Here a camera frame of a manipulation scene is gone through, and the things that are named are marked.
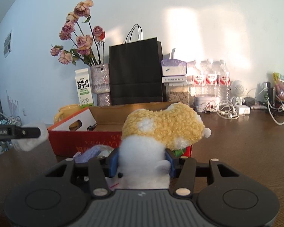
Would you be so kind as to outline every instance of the flower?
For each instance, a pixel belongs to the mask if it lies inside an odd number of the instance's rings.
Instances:
[[[88,6],[84,4],[84,2],[79,2],[77,6],[75,6],[73,11],[75,12],[75,15],[80,16],[80,17],[83,17],[83,16],[88,17],[91,12]]]
[[[64,26],[62,27],[62,31],[66,32],[66,33],[72,33],[73,31],[75,31],[75,25],[73,22],[69,21],[66,22],[64,24]]]
[[[52,48],[51,49],[51,55],[52,56],[57,56],[58,54],[60,54],[61,50],[59,48]]]
[[[91,52],[90,52],[90,48],[86,47],[86,46],[83,46],[83,47],[80,47],[78,48],[78,51],[77,51],[79,54],[81,55],[89,55]]]
[[[94,5],[94,2],[92,0],[86,0],[83,2],[84,5],[86,5],[87,7],[92,7]]]
[[[93,28],[93,34],[96,42],[102,41],[105,38],[105,31],[100,26]]]
[[[93,38],[90,35],[76,37],[77,45],[79,48],[87,47],[90,48],[93,44]]]
[[[64,31],[60,31],[59,37],[61,40],[70,40],[71,34]]]
[[[71,53],[65,53],[64,51],[62,51],[58,60],[62,64],[67,65],[73,60],[73,57],[71,56]]]
[[[76,15],[74,12],[69,12],[66,17],[66,22],[77,23],[80,17]]]

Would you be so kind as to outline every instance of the plush toy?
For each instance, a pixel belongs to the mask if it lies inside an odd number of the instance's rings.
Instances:
[[[126,189],[168,188],[170,163],[165,160],[165,149],[183,149],[210,135],[200,116],[182,103],[163,111],[132,112],[122,128],[120,185]]]

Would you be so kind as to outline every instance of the brown tabletop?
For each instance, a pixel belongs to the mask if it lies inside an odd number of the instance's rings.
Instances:
[[[219,158],[273,190],[281,206],[273,226],[284,227],[284,125],[276,125],[263,111],[252,111],[249,116],[237,120],[225,120],[216,114],[202,114],[201,117],[212,135],[194,145],[192,156],[199,162]],[[0,227],[9,226],[3,213],[8,192],[61,159],[53,154],[48,142],[31,152],[12,149],[0,156]],[[205,186],[205,178],[196,179],[196,192]]]

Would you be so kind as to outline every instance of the red cardboard box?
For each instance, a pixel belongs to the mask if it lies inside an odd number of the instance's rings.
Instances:
[[[72,157],[77,152],[84,153],[97,144],[117,148],[121,142],[122,126],[131,112],[140,108],[152,111],[164,110],[170,104],[172,103],[153,102],[86,107],[49,127],[49,141],[55,155],[67,157]],[[76,130],[70,131],[74,123],[77,124]],[[97,124],[96,128],[88,131],[87,128],[94,124]],[[186,149],[184,155],[191,155],[191,146]]]

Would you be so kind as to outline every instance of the yellow mug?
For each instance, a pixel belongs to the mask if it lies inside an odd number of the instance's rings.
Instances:
[[[59,112],[54,117],[54,124],[78,112],[79,110],[80,110],[79,104],[72,104],[59,108]]]

